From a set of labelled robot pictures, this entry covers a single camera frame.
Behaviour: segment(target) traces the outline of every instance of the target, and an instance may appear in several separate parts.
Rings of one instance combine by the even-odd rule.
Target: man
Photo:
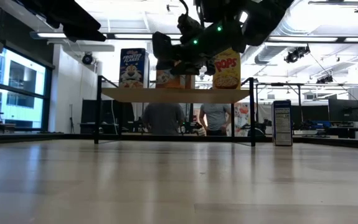
[[[204,103],[200,109],[199,121],[205,128],[207,136],[226,136],[226,127],[231,123],[231,109],[229,105]]]
[[[179,103],[150,103],[143,114],[143,123],[154,135],[179,135],[177,129],[184,121]]]

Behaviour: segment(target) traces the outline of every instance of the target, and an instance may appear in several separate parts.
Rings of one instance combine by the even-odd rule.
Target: frosted flakes box
[[[182,75],[172,75],[170,70],[157,70],[155,88],[184,88],[185,80]]]
[[[120,88],[144,88],[148,78],[146,49],[121,49]]]
[[[233,49],[227,49],[215,57],[216,73],[213,86],[216,89],[241,88],[240,54]]]

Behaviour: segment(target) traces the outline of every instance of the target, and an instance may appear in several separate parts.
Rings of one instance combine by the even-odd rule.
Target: wooden floor
[[[358,150],[74,140],[0,145],[0,223],[358,223]]]

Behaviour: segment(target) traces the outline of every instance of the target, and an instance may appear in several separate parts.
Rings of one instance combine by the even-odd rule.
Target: white wall
[[[80,132],[82,100],[95,100],[97,75],[79,61],[54,46],[49,131],[70,133],[70,105],[73,105],[75,133]]]

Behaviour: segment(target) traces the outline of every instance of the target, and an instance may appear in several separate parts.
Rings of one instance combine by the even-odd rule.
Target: metal leg
[[[122,128],[123,128],[123,103],[119,102],[119,117],[118,117],[118,135],[121,138],[122,137]]]
[[[100,138],[100,117],[101,117],[101,83],[102,76],[97,77],[97,101],[96,101],[96,118],[94,130],[94,144],[98,144]]]
[[[298,85],[298,101],[299,101],[299,108],[301,111],[301,120],[303,122],[303,112],[302,112],[302,102],[301,102],[301,85]]]
[[[249,79],[250,111],[251,111],[251,146],[256,146],[255,139],[255,98],[253,94],[253,78]]]
[[[256,122],[259,123],[259,97],[258,97],[258,84],[255,85],[256,87]]]
[[[234,142],[235,140],[235,123],[234,123],[234,104],[231,104],[231,138]]]

